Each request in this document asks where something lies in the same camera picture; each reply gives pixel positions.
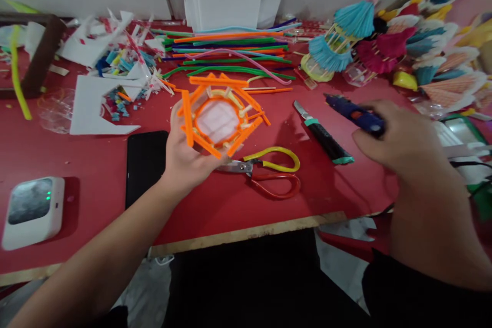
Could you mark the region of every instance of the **black phone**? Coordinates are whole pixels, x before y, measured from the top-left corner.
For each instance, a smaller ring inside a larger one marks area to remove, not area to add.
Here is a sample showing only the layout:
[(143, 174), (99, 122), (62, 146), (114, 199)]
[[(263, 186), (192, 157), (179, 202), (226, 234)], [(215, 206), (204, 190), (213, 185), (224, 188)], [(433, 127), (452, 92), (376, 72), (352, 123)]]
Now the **black phone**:
[(125, 209), (138, 200), (164, 173), (167, 140), (166, 131), (138, 133), (128, 137)]

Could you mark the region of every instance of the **blue glue gun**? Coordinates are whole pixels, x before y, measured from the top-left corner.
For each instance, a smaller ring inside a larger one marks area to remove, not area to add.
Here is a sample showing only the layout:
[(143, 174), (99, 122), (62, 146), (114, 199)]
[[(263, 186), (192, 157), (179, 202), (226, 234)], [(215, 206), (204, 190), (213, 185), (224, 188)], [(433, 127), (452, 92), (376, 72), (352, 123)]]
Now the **blue glue gun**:
[(324, 94), (324, 96), (328, 105), (348, 120), (351, 120), (359, 128), (376, 138), (384, 134), (385, 124), (378, 115), (361, 108), (343, 96), (329, 94)]

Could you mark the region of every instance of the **brown frame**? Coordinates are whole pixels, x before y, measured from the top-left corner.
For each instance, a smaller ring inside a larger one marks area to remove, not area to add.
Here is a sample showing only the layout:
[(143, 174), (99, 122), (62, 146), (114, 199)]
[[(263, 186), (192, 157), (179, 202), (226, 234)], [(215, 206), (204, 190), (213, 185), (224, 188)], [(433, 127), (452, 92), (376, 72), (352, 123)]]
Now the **brown frame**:
[[(41, 95), (41, 87), (46, 74), (59, 48), (61, 37), (67, 26), (60, 18), (53, 14), (23, 14), (0, 13), (0, 27), (11, 24), (27, 24), (36, 22), (46, 27), (43, 37), (39, 42), (36, 53), (32, 57), (29, 68), (20, 82), (22, 92), (26, 99), (38, 98)], [(12, 88), (0, 88), (0, 99), (15, 99)]]

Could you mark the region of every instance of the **wooden table edge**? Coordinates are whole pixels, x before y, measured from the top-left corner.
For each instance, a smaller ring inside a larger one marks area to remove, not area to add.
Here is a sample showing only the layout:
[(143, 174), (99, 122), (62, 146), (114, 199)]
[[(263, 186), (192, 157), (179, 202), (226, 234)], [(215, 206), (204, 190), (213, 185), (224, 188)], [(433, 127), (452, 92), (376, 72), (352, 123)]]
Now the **wooden table edge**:
[[(284, 232), (296, 231), (305, 228), (314, 228), (322, 224), (337, 223), (346, 221), (347, 217), (343, 211), (332, 212), (321, 215), (313, 215), (306, 218), (298, 218), (278, 223), (261, 225), (242, 230), (218, 233), (215, 235), (192, 238), (189, 240), (166, 243), (152, 246), (150, 257), (164, 257), (169, 254), (207, 248), (223, 243), (244, 241), (250, 238), (263, 237), (267, 235), (280, 234)], [(35, 279), (42, 279), (51, 276), (61, 266), (62, 263), (40, 266), (38, 268), (25, 269), (21, 271), (0, 274), (0, 286), (6, 286), (21, 282), (28, 282)]]

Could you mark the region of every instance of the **floor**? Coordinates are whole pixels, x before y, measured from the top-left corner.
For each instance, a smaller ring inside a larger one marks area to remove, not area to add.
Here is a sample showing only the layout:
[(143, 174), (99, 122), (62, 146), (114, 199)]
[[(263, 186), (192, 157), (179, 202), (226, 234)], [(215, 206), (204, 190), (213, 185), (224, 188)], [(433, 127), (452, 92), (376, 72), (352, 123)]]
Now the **floor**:
[[(321, 230), (340, 236), (370, 240), (365, 235), (367, 228), (375, 228), (370, 218), (321, 226)], [(362, 275), (367, 263), (316, 237), (321, 270), (342, 290), (367, 311), (362, 294)], [(159, 328), (166, 314), (169, 299), (171, 270), (169, 265), (160, 266), (155, 261), (143, 263), (115, 305), (129, 308), (129, 327)], [(0, 328), (5, 328), (24, 302), (41, 286), (43, 281), (28, 283), (9, 297), (0, 301)]]

